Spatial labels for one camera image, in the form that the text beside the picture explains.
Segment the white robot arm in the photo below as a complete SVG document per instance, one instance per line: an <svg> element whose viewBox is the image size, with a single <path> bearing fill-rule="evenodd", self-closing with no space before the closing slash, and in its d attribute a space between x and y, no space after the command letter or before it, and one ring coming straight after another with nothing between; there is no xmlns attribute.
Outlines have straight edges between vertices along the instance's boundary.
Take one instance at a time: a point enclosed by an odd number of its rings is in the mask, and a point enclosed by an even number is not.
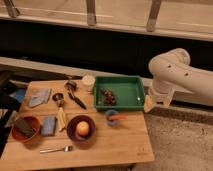
<svg viewBox="0 0 213 171"><path fill-rule="evenodd" d="M158 103L168 108L175 87L191 91L201 102L213 106L213 71L190 66L190 55L176 48L153 57L148 65L153 80L145 96L144 111L151 111Z"/></svg>

